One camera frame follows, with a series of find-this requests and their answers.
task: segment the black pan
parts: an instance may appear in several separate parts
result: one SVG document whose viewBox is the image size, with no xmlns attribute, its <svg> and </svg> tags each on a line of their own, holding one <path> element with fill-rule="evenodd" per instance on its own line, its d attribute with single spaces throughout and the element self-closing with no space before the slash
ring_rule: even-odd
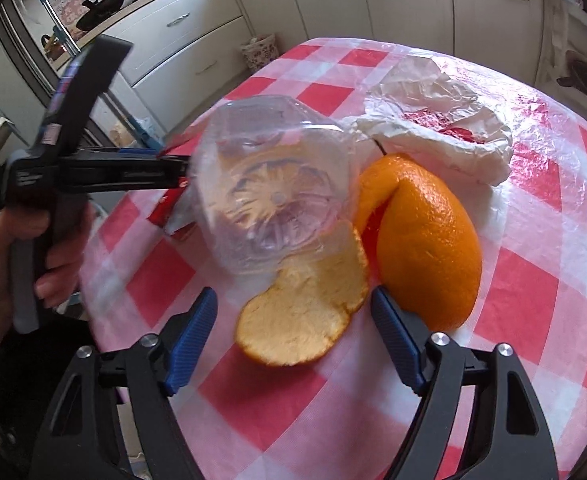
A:
<svg viewBox="0 0 587 480">
<path fill-rule="evenodd" d="M 109 16 L 117 13 L 124 2 L 125 0 L 95 0 L 94 2 L 85 0 L 82 5 L 87 7 L 89 11 L 80 17 L 76 27 L 85 32 L 90 31 L 104 22 Z"/>
</svg>

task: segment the blue gripper pad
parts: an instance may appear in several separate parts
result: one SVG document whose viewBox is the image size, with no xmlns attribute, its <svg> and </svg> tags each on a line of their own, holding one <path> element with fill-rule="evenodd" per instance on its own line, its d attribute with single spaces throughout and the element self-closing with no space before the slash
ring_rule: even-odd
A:
<svg viewBox="0 0 587 480">
<path fill-rule="evenodd" d="M 211 288 L 205 288 L 189 310 L 190 319 L 171 349 L 167 379 L 167 393 L 175 395 L 186 386 L 194 373 L 198 358 L 218 315 L 218 298 Z"/>
<path fill-rule="evenodd" d="M 398 306 L 378 286 L 371 293 L 371 317 L 403 384 L 423 395 L 427 380 L 422 373 L 420 351 L 396 312 Z"/>
</svg>

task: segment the table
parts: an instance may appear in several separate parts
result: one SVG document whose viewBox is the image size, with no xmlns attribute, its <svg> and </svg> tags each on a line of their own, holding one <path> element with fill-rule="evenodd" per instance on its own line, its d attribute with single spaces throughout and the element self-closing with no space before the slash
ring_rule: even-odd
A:
<svg viewBox="0 0 587 480">
<path fill-rule="evenodd" d="M 286 94 L 339 119 L 363 112 L 365 92 L 408 47 L 320 38 L 287 52 L 221 103 Z M 443 178 L 476 226 L 480 293 L 460 344 L 513 344 L 539 396 L 561 478 L 587 443 L 587 122 L 542 93 L 469 62 L 433 59 L 507 118 L 510 178 L 490 188 Z M 194 142 L 178 149 L 184 153 Z M 269 285 L 223 272 L 200 232 L 175 242 L 147 216 L 161 191 L 126 195 L 90 240 L 82 295 L 103 350 L 124 348 L 184 312 L 203 286 L 219 316 L 191 383 L 171 399 L 208 480 L 380 480 L 417 407 L 368 308 L 336 347 L 307 367 L 271 369 L 233 345 L 242 305 Z M 455 470 L 473 392 L 463 388 L 440 476 Z"/>
</svg>

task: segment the human hand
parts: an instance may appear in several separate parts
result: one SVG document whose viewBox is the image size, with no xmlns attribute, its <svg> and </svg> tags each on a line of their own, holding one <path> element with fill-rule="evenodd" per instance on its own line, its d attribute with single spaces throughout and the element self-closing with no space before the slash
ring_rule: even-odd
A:
<svg viewBox="0 0 587 480">
<path fill-rule="evenodd" d="M 93 211 L 88 205 L 78 229 L 47 253 L 49 271 L 34 284 L 36 295 L 46 307 L 58 306 L 74 292 L 92 220 Z M 0 212 L 0 342 L 11 327 L 14 311 L 9 277 L 11 243 L 36 238 L 48 225 L 45 211 L 12 207 Z"/>
</svg>

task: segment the silver bolt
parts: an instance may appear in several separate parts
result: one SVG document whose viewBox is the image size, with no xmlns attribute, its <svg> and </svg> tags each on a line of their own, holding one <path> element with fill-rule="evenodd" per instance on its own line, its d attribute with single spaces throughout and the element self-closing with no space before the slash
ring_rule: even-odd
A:
<svg viewBox="0 0 587 480">
<path fill-rule="evenodd" d="M 85 346 L 81 346 L 80 348 L 77 349 L 76 355 L 80 359 L 86 359 L 87 357 L 89 357 L 91 355 L 91 352 L 93 352 L 93 349 L 91 348 L 91 346 L 85 345 Z"/>
<path fill-rule="evenodd" d="M 451 341 L 449 336 L 444 332 L 433 332 L 431 335 L 431 340 L 438 346 L 447 346 Z"/>
<path fill-rule="evenodd" d="M 145 348 L 151 348 L 158 344 L 158 336 L 155 334 L 146 334 L 140 338 L 140 344 Z"/>
<path fill-rule="evenodd" d="M 504 355 L 505 357 L 509 357 L 510 355 L 513 355 L 513 347 L 508 343 L 500 343 L 497 346 L 497 352 L 500 355 Z"/>
</svg>

